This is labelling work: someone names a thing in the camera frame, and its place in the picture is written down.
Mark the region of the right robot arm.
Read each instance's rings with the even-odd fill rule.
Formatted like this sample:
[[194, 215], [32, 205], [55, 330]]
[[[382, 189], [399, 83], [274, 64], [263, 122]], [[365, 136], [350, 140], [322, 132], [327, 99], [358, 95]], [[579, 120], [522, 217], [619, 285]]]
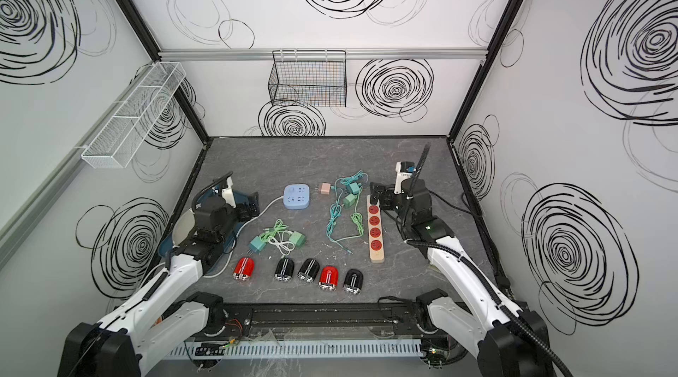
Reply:
[[397, 213], [397, 230], [454, 287], [460, 300], [427, 293], [428, 330], [440, 330], [473, 355], [484, 376], [555, 376], [572, 372], [550, 346], [547, 325], [480, 270], [452, 228], [433, 212], [424, 181], [406, 178], [392, 186], [372, 184], [370, 203]]

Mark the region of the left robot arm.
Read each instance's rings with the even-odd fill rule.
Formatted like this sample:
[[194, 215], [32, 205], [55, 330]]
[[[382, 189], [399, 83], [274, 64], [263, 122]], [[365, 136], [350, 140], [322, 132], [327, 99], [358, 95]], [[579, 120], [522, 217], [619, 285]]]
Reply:
[[222, 297], [181, 295], [215, 265], [238, 224], [261, 212], [258, 193], [192, 203], [194, 227], [173, 248], [162, 272], [96, 324], [81, 323], [65, 339], [60, 376], [144, 376], [196, 334], [220, 336], [227, 327]]

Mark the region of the beige power strip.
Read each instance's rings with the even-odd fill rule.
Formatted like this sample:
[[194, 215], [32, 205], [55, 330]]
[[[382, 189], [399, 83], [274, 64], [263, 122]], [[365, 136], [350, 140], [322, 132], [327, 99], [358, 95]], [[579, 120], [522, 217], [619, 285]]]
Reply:
[[367, 226], [369, 235], [369, 256], [372, 263], [385, 260], [381, 209], [367, 197]]

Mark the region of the teal cable pink charger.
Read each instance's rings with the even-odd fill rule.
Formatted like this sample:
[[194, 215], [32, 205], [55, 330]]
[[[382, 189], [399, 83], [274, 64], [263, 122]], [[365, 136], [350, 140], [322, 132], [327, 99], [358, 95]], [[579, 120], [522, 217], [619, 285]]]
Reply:
[[335, 230], [335, 226], [337, 225], [337, 220], [342, 214], [342, 210], [343, 206], [341, 203], [341, 197], [338, 196], [330, 206], [328, 224], [326, 226], [326, 236], [332, 243], [335, 243], [335, 239], [333, 239], [332, 235]]

